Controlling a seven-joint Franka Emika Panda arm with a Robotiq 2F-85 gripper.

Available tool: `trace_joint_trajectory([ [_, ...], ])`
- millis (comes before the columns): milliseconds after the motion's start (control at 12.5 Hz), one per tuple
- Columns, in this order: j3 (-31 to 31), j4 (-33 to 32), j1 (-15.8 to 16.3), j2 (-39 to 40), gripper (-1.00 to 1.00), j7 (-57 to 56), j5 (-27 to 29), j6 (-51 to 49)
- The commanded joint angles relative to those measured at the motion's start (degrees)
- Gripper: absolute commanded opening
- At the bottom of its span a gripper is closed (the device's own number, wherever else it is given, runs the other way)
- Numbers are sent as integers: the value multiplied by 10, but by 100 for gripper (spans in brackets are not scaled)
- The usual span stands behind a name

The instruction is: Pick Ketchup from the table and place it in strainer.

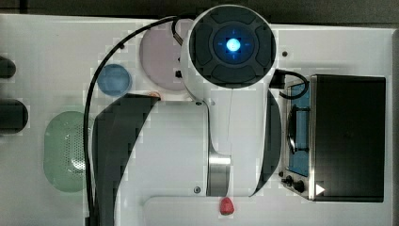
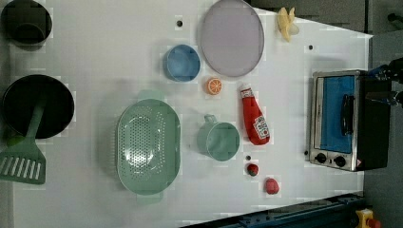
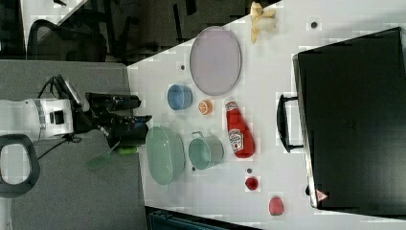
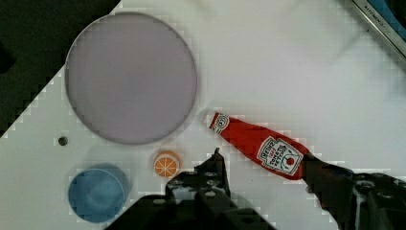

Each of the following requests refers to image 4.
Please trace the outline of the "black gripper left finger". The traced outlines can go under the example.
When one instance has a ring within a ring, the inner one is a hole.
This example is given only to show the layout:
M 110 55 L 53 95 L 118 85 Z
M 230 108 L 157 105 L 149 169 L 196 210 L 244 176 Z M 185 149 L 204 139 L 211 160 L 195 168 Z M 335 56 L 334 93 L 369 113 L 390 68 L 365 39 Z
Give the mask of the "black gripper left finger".
M 192 171 L 181 172 L 172 178 L 167 183 L 165 192 L 179 204 L 184 200 L 194 200 L 201 190 L 217 190 L 226 196 L 231 195 L 225 160 L 219 148 Z

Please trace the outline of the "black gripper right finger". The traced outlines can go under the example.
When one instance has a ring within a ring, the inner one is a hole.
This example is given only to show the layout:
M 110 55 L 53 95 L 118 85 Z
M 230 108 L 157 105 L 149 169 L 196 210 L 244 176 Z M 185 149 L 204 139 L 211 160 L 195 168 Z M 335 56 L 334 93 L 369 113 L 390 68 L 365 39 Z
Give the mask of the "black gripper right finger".
M 385 173 L 356 173 L 307 155 L 303 180 L 339 230 L 406 230 L 405 182 Z

